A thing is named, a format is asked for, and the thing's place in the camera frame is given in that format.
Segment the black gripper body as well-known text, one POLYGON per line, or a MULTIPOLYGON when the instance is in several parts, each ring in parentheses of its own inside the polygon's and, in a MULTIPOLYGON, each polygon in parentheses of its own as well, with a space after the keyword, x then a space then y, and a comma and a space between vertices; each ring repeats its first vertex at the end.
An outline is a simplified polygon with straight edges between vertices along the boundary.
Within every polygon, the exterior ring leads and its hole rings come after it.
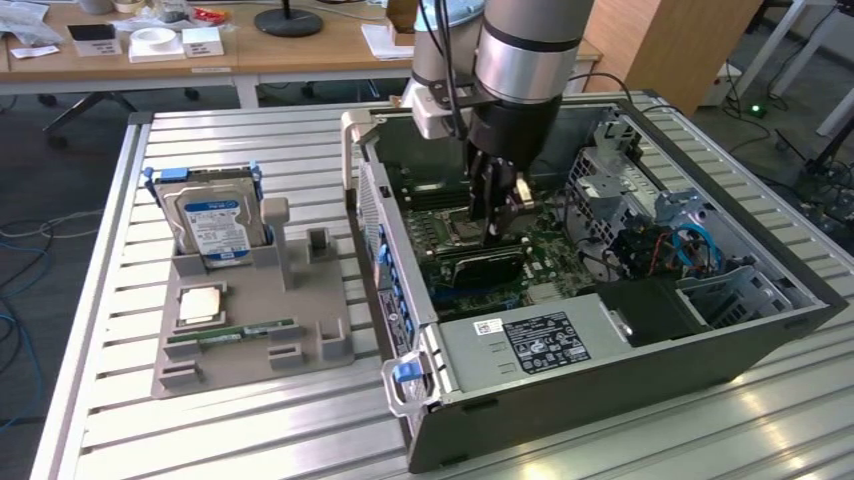
POLYGON ((540 154, 562 105, 556 96, 546 103, 507 101, 472 108, 467 137, 467 162, 478 156, 500 158, 528 168, 540 154))

